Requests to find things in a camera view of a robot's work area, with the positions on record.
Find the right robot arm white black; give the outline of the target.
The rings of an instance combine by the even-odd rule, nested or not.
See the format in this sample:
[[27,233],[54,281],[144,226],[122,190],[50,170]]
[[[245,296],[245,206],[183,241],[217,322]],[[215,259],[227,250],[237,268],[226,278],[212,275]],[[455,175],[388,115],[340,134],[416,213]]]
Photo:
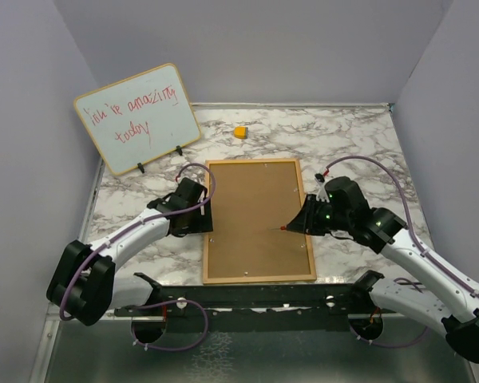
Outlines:
[[354,242],[397,263],[426,289],[420,293],[365,273],[350,293],[361,312],[373,307],[405,315],[442,335],[464,359],[479,364],[479,282],[425,245],[399,216],[370,207],[360,187],[347,176],[322,181],[317,195],[307,195],[287,231],[311,236],[345,231]]

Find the yellow picture frame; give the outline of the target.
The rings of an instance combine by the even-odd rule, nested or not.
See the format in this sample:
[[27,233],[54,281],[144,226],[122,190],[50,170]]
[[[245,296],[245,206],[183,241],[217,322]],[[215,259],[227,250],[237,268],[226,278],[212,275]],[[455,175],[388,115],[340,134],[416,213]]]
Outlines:
[[213,230],[204,240],[205,284],[317,278],[310,237],[286,226],[304,202],[297,159],[209,160]]

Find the small whiteboard yellow rim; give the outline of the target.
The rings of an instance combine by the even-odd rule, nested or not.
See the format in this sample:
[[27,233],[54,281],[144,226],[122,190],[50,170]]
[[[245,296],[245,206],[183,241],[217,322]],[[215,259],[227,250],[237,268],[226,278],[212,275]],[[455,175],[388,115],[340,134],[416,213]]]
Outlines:
[[172,63],[81,95],[73,106],[115,176],[201,138],[180,73]]

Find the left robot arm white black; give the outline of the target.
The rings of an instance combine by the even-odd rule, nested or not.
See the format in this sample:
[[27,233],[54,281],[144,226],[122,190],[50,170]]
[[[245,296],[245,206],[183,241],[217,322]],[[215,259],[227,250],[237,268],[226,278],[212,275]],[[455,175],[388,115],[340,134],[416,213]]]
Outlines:
[[91,326],[113,308],[135,306],[142,314],[155,313],[160,305],[155,282],[141,276],[118,282],[116,273],[160,239],[212,231],[210,196],[204,185],[183,178],[174,192],[150,201],[113,233],[91,243],[69,243],[46,291],[60,319]]

